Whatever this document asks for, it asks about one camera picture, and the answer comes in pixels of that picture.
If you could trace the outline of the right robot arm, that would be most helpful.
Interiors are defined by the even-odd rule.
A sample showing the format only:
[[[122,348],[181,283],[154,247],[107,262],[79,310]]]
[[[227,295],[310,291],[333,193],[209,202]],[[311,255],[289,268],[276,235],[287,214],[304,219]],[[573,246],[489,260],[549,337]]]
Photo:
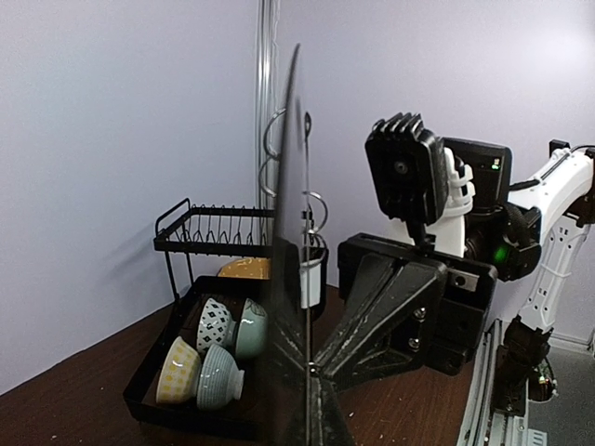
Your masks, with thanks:
[[[530,179],[510,182],[504,146],[430,131],[374,130],[365,152],[390,238],[340,244],[341,321],[312,374],[343,391],[429,366],[457,374],[483,335],[498,282],[535,284],[496,350],[493,409],[548,400],[540,366],[565,280],[594,222],[594,150],[563,141]]]

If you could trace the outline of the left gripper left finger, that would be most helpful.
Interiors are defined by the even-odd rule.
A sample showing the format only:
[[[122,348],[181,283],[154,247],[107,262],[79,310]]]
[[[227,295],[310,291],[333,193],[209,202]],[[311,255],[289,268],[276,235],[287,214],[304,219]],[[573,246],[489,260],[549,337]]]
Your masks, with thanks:
[[[269,339],[258,362],[265,445],[309,445],[308,360],[301,348]]]

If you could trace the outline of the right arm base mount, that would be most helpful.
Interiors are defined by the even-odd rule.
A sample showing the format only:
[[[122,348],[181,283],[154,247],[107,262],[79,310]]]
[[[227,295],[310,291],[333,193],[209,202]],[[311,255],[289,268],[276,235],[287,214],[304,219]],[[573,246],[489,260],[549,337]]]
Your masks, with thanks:
[[[557,392],[549,363],[552,329],[532,329],[516,316],[496,350],[491,410],[513,416],[526,415],[526,400],[545,403]]]

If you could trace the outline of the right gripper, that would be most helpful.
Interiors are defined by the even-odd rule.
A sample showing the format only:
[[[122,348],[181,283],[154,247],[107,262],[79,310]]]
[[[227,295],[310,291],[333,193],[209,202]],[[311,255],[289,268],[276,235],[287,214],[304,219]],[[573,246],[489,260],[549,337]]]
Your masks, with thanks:
[[[420,262],[383,256],[396,249],[405,256],[420,252],[365,233],[337,247],[339,296],[348,300],[313,359],[319,377],[336,390],[416,370],[424,362],[456,375],[483,337],[496,268],[438,251]]]

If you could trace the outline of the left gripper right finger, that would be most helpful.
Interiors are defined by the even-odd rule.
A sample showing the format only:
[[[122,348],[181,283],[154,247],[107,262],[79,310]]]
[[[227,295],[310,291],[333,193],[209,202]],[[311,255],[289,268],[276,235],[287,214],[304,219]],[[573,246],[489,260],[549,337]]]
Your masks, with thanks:
[[[309,444],[349,446],[355,442],[341,412],[333,383],[309,367]]]

